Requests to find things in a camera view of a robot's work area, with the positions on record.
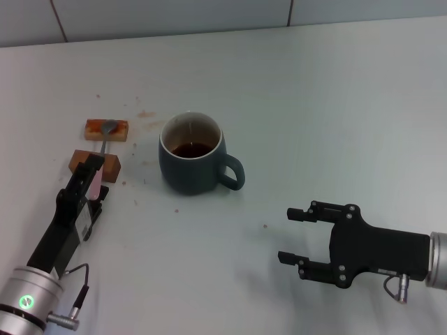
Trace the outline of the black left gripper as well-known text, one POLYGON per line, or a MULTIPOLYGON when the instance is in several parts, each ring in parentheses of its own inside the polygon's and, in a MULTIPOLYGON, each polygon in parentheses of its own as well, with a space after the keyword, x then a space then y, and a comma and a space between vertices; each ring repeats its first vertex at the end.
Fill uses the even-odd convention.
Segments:
POLYGON ((103 156, 90 154, 85 162, 78 163, 66 190, 57 194, 54 217, 29 258, 28 267, 48 274, 55 271, 58 276, 66 271, 77 247, 87 241, 92 232, 89 228, 86 237, 78 235, 75 222, 80 213, 80 200, 90 200, 91 209, 99 210, 108 195, 109 188, 102 186, 104 162, 103 156))

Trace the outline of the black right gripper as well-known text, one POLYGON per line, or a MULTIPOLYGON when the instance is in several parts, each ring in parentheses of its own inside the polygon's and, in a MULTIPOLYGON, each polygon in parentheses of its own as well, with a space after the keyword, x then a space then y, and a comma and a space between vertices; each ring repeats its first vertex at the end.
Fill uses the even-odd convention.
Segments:
POLYGON ((361 273, 405 274, 424 281, 428 274, 430 237, 426 234, 374 227, 365 222, 360 208, 312 201, 307 211, 288 208, 288 220, 334 223, 330 235, 330 263, 279 251, 284 265, 297 266, 302 280, 349 288, 361 273))

